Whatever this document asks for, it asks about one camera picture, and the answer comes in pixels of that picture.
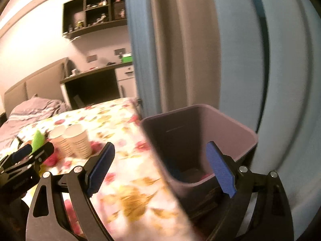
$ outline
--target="bed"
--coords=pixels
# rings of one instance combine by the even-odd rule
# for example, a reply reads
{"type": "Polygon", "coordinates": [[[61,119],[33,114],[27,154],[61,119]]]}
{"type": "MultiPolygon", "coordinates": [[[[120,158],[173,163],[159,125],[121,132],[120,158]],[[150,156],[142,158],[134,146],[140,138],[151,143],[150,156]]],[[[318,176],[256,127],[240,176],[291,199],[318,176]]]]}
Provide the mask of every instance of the bed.
{"type": "Polygon", "coordinates": [[[55,61],[4,93],[8,120],[0,127],[0,150],[9,147],[24,126],[67,110],[59,84],[68,76],[67,66],[68,58],[55,61]]]}
{"type": "MultiPolygon", "coordinates": [[[[28,82],[24,82],[25,85],[21,86],[23,90],[28,89],[28,82]]],[[[38,96],[46,97],[44,92],[38,96]]],[[[81,123],[88,131],[89,140],[102,144],[111,142],[115,145],[115,159],[109,172],[99,192],[90,199],[111,236],[116,241],[198,240],[188,217],[155,165],[152,150],[139,127],[136,105],[135,99],[121,98],[67,111],[29,124],[22,128],[17,136],[26,143],[33,139],[37,130],[45,133],[60,124],[69,126],[81,123]]],[[[8,148],[0,151],[0,157],[17,149],[18,140],[15,139],[8,148]]],[[[42,165],[41,173],[68,173],[75,166],[84,165],[86,161],[66,157],[53,167],[42,165]]],[[[36,186],[24,197],[29,206],[35,189],[36,186]]],[[[73,230],[82,235],[74,212],[70,209],[69,196],[65,193],[63,196],[73,230]]]]}

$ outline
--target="metal screw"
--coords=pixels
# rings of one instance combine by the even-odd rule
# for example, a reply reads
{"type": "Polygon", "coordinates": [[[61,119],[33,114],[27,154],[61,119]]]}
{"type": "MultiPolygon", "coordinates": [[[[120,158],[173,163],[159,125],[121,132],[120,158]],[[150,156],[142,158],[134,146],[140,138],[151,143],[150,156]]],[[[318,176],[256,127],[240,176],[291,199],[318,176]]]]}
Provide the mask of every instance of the metal screw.
{"type": "Polygon", "coordinates": [[[239,167],[239,170],[240,170],[241,172],[243,172],[243,173],[248,172],[248,168],[245,167],[245,166],[240,166],[240,167],[239,167]]]}
{"type": "Polygon", "coordinates": [[[79,172],[82,171],[82,167],[81,167],[81,166],[75,167],[75,168],[73,169],[73,171],[74,171],[75,173],[79,173],[79,172]]]}
{"type": "Polygon", "coordinates": [[[271,171],[270,175],[273,178],[277,178],[278,177],[278,174],[275,171],[271,171]]]}
{"type": "Polygon", "coordinates": [[[49,171],[46,171],[43,175],[42,175],[44,178],[47,178],[50,176],[50,172],[49,171]]]}

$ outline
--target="blue curtain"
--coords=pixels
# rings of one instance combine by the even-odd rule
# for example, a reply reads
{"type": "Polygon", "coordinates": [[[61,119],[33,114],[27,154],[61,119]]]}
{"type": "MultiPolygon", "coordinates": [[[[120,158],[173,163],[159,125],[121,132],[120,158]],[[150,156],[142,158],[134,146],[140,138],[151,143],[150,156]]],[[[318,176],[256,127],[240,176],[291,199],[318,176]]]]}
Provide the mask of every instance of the blue curtain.
{"type": "Polygon", "coordinates": [[[126,0],[138,95],[144,116],[162,112],[150,0],[126,0]]]}
{"type": "Polygon", "coordinates": [[[264,99],[264,47],[253,0],[214,0],[221,45],[219,110],[256,131],[264,99]]]}

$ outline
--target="white wall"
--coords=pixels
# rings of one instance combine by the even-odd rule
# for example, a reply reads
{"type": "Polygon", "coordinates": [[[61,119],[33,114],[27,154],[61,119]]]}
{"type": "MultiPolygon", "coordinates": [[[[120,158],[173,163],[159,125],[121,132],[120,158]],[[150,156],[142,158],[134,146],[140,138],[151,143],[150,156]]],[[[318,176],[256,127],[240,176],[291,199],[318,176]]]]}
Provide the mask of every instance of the white wall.
{"type": "Polygon", "coordinates": [[[69,57],[80,70],[120,62],[114,50],[131,51],[127,26],[105,29],[71,42],[62,37],[63,3],[48,0],[21,18],[0,39],[0,95],[36,70],[69,57]],[[86,56],[98,60],[86,63],[86,56]]]}

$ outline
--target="yellow leaf pattern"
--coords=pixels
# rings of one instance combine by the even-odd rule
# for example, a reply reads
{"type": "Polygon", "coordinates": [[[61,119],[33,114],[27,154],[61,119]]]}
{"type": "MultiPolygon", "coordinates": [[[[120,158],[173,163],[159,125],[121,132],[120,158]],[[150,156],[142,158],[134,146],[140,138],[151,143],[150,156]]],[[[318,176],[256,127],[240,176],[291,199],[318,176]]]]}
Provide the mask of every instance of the yellow leaf pattern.
{"type": "Polygon", "coordinates": [[[141,194],[138,188],[134,186],[120,186],[119,196],[124,215],[130,221],[139,220],[144,215],[146,206],[155,195],[156,193],[151,196],[141,194]]]}
{"type": "Polygon", "coordinates": [[[104,137],[104,139],[109,139],[109,138],[111,138],[113,135],[115,135],[115,133],[108,134],[107,136],[104,137]]]}
{"type": "Polygon", "coordinates": [[[97,135],[98,138],[102,138],[104,136],[101,132],[97,132],[96,135],[97,135]]]}
{"type": "Polygon", "coordinates": [[[173,212],[173,211],[169,211],[161,208],[151,208],[151,210],[154,212],[156,216],[158,216],[161,219],[170,219],[178,215],[177,212],[173,212]]]}
{"type": "Polygon", "coordinates": [[[163,230],[163,227],[162,227],[162,225],[160,223],[152,221],[151,224],[153,225],[154,228],[156,228],[156,230],[158,230],[158,231],[162,231],[163,230]]]}
{"type": "Polygon", "coordinates": [[[101,118],[99,118],[97,121],[98,122],[107,122],[109,121],[111,118],[111,115],[107,115],[107,116],[102,116],[101,118]]]}
{"type": "Polygon", "coordinates": [[[129,154],[128,154],[127,151],[117,151],[116,154],[119,154],[123,158],[128,158],[129,157],[129,154]]]}
{"type": "Polygon", "coordinates": [[[114,194],[110,194],[110,195],[105,195],[101,201],[106,202],[108,205],[113,205],[117,202],[118,197],[114,194]]]}
{"type": "Polygon", "coordinates": [[[140,158],[142,155],[140,154],[134,154],[134,155],[131,155],[130,158],[140,158]]]}
{"type": "Polygon", "coordinates": [[[102,122],[99,126],[98,126],[98,128],[101,128],[102,126],[104,126],[106,124],[106,122],[102,122]]]}
{"type": "Polygon", "coordinates": [[[122,128],[122,131],[125,133],[129,133],[129,132],[131,132],[131,129],[130,129],[130,127],[125,126],[122,128]]]}
{"type": "Polygon", "coordinates": [[[118,218],[118,213],[119,211],[115,212],[115,213],[112,213],[111,216],[108,217],[108,223],[114,221],[116,218],[118,218]]]}
{"type": "Polygon", "coordinates": [[[101,112],[99,112],[98,114],[101,115],[101,114],[105,114],[107,112],[109,112],[110,110],[109,109],[105,109],[105,110],[102,110],[101,112]]]}
{"type": "Polygon", "coordinates": [[[132,182],[136,185],[139,186],[150,186],[153,185],[156,181],[158,181],[159,179],[156,180],[152,180],[150,177],[144,177],[144,178],[140,178],[140,179],[136,179],[136,180],[132,180],[132,182]]]}

